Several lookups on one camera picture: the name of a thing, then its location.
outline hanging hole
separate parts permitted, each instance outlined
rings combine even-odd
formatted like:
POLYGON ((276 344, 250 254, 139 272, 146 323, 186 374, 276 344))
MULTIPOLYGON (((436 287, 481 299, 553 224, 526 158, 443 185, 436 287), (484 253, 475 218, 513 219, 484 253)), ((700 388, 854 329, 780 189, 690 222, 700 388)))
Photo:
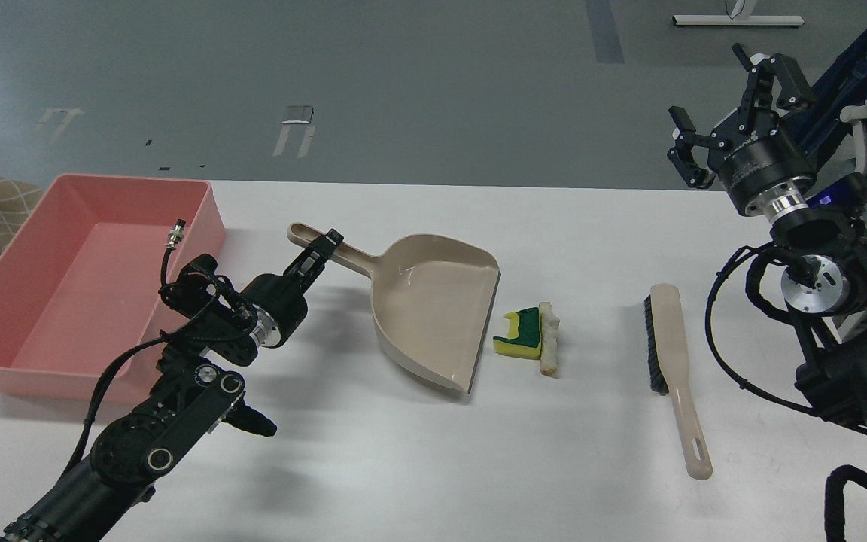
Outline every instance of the hanging hole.
POLYGON ((704 452, 701 449, 701 439, 692 439, 692 445, 695 445, 695 459, 704 461, 704 452))

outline gray floor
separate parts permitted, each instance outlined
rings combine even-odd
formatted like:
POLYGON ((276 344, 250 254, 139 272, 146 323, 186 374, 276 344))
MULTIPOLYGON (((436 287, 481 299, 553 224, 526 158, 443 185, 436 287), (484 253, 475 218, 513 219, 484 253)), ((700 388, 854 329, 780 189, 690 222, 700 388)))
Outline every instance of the gray floor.
POLYGON ((0 175, 681 188, 671 104, 737 106, 742 41, 809 80, 867 1, 791 28, 677 28, 722 0, 0 2, 0 175), (309 148, 286 107, 315 108, 309 148))

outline dustpan handle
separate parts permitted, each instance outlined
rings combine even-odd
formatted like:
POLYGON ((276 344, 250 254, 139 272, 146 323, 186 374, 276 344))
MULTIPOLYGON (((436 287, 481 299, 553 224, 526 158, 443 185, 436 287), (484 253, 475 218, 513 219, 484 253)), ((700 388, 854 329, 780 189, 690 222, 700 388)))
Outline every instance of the dustpan handle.
MULTIPOLYGON (((300 222, 293 222, 289 230, 286 230, 286 238, 300 247, 306 247, 310 243, 313 243, 313 239, 319 236, 322 236, 320 231, 314 230, 312 227, 300 222)), ((371 280, 376 273, 376 268, 379 266, 379 258, 370 256, 365 251, 354 249, 346 241, 336 248, 330 259, 351 271, 357 271, 357 273, 371 280)))

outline hand brush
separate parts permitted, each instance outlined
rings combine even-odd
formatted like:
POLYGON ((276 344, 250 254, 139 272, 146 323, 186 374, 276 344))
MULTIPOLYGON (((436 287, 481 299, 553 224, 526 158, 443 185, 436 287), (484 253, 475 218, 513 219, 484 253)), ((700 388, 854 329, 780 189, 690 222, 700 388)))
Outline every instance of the hand brush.
POLYGON ((688 339, 677 287, 653 285, 651 295, 644 300, 644 319, 651 390, 671 395, 688 474, 696 480, 708 480, 712 473, 711 458, 688 386, 688 339))

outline brush bristles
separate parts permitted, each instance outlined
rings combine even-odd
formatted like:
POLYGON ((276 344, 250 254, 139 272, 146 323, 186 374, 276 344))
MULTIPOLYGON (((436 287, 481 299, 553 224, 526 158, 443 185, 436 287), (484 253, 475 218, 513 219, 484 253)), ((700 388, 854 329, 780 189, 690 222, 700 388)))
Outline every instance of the brush bristles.
POLYGON ((658 346, 654 343, 654 317, 651 315, 651 296, 644 298, 644 324, 647 328, 647 370, 650 374, 651 390, 658 394, 668 394, 668 382, 661 373, 661 364, 658 361, 658 346))

